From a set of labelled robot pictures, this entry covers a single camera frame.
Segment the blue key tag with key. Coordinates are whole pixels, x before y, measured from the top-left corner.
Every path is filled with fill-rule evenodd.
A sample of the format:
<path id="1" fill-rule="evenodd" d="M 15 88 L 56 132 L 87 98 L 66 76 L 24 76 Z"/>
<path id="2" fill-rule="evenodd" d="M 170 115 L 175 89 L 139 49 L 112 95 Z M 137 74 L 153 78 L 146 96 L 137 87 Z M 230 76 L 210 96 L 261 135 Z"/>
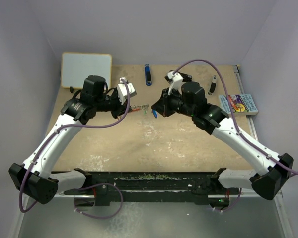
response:
<path id="1" fill-rule="evenodd" d="M 152 113 L 153 113 L 153 116 L 154 116 L 155 118 L 158 117 L 157 112 L 156 112 L 155 110 L 152 110 Z"/>

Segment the red-handled metal key organizer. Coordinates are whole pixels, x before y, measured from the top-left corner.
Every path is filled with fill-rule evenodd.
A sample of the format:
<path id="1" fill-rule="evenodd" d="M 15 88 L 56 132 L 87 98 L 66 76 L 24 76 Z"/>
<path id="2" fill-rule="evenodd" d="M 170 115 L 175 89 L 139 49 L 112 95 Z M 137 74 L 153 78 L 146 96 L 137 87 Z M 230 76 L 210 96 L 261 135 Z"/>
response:
<path id="1" fill-rule="evenodd" d="M 130 107 L 129 107 L 129 113 L 143 111 L 144 115 L 146 115 L 148 109 L 149 109 L 149 105 L 148 104 L 144 104 L 144 105 L 130 105 Z"/>

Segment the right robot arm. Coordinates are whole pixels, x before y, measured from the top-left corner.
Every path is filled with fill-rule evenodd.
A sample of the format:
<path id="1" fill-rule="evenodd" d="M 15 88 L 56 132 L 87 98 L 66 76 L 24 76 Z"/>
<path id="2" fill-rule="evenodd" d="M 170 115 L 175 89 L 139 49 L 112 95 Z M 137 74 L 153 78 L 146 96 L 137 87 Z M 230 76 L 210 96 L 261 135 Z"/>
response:
<path id="1" fill-rule="evenodd" d="M 163 117 L 174 113 L 189 116 L 194 125 L 223 141 L 243 157 L 251 170 L 219 169 L 213 174 L 211 189 L 222 194 L 229 188 L 246 188 L 266 200 L 272 200 L 290 177 L 293 158 L 279 155 L 262 145 L 242 129 L 219 106 L 210 104 L 204 89 L 197 82 L 186 82 L 178 91 L 165 88 L 160 99 L 151 107 Z"/>

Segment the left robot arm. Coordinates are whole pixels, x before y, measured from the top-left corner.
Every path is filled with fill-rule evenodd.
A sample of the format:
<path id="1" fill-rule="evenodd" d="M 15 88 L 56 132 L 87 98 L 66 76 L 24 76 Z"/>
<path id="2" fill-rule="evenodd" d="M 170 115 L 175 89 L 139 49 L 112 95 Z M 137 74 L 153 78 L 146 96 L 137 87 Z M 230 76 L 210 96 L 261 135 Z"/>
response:
<path id="1" fill-rule="evenodd" d="M 88 76 L 83 88 L 74 92 L 62 107 L 57 121 L 39 147 L 21 164 L 14 163 L 8 173 L 19 191 L 18 205 L 25 213 L 23 196 L 46 204 L 59 192 L 76 189 L 80 194 L 92 190 L 92 175 L 82 169 L 52 174 L 52 169 L 71 140 L 83 129 L 105 129 L 121 123 L 131 112 L 136 89 L 126 78 L 115 88 L 97 75 Z"/>

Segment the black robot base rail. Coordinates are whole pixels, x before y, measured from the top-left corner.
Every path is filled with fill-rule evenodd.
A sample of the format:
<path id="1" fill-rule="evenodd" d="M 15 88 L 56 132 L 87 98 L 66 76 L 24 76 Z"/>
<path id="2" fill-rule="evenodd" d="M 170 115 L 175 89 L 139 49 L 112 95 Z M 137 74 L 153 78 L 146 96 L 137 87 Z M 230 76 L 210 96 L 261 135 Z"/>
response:
<path id="1" fill-rule="evenodd" d="M 120 201 L 228 206 L 229 196 L 239 193 L 219 185 L 212 172 L 89 172 L 84 187 L 64 194 L 93 198 L 95 206 Z"/>

